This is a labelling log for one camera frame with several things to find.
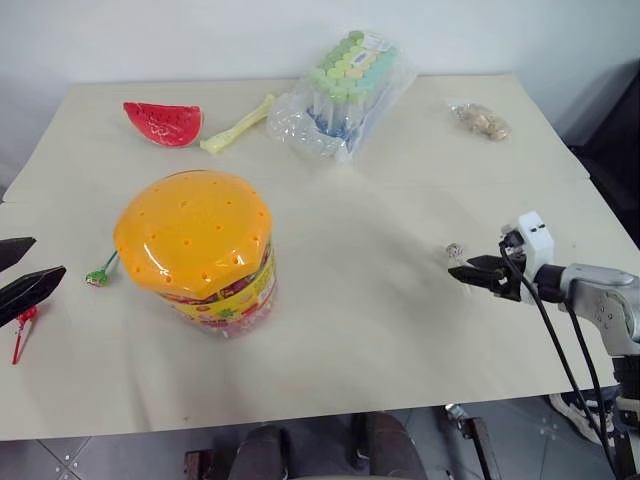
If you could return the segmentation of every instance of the orange lid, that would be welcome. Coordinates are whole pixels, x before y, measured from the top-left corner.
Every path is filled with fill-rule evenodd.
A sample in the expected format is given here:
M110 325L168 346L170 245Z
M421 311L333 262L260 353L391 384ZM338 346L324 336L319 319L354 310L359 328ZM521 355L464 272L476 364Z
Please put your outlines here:
M207 298L258 270L271 214L240 177L193 170L135 197L113 231L131 279L157 293Z

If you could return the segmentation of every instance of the yellow toy bone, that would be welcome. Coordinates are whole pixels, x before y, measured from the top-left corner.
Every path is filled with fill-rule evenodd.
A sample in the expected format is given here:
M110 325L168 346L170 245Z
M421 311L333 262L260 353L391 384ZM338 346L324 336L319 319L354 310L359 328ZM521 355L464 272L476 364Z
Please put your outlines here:
M211 155L219 153L222 149L233 143L245 130L252 127L260 120L266 118L273 106L276 97L269 93L263 100L262 104L253 112L244 116L229 130L220 132L207 140L200 141L200 148L206 150Z

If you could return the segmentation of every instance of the red watermelon toy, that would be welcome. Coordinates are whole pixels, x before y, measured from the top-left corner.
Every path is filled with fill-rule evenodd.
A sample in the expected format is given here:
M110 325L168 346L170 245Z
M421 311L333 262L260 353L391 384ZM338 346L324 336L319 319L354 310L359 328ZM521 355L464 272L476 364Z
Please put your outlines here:
M186 147L198 138L202 128L200 107L125 102L131 123L153 143L165 147Z

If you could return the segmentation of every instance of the plastic bag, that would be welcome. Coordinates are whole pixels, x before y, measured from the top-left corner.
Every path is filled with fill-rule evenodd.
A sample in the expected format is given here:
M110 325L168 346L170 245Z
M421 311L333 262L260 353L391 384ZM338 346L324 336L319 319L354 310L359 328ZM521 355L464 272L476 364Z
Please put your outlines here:
M449 101L449 108L460 123L473 133L484 134L493 141L504 140L511 127L493 110L478 103Z
M284 143L349 160L415 77L415 69L388 40L350 32L276 100L267 129Z

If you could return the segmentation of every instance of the white table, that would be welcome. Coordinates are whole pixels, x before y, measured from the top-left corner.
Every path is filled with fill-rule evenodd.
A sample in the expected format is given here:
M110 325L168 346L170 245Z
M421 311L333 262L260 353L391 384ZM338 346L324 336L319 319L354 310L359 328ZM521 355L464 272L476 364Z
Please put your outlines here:
M446 272L445 245L460 242L469 256L493 253L500 227L534 208L556 238L559 264L640 270L635 245L517 82L510 76L420 79L378 126L354 168L299 158L269 140L264 126L217 158L195 148L167 150L140 140L120 111L123 100L200 104L211 112L208 134L286 85L109 85L70 92L7 192L12 203L0 206L0 238L38 240L22 262L0 274L0 284L57 264L68 268L43 304L17 367L9 365L14 329L0 330L3 439L568 389L534 308L467 288ZM440 111L446 96L498 108L512 123L513 138L492 144L467 137ZM447 144L455 154L447 155ZM396 168L383 158L392 150ZM270 321L240 339L217 340L182 323L121 270L108 288L84 283L86 272L111 252L111 230L128 199L153 180L190 168L242 174L273 211L278 303ZM587 387L570 323L551 310L578 383ZM601 382L612 383L599 334L589 324L584 329Z

